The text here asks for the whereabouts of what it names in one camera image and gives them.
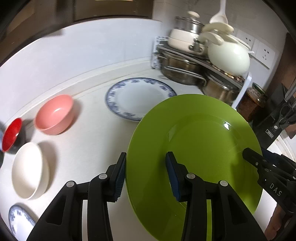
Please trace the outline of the person's right hand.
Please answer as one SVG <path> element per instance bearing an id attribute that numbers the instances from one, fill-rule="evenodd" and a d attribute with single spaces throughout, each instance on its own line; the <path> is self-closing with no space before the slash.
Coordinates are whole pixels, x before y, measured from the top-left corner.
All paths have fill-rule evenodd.
<path id="1" fill-rule="evenodd" d="M 284 216 L 285 211 L 280 205 L 277 205 L 264 232 L 267 240 L 272 240 L 276 237 L 276 234 L 282 225 Z"/>

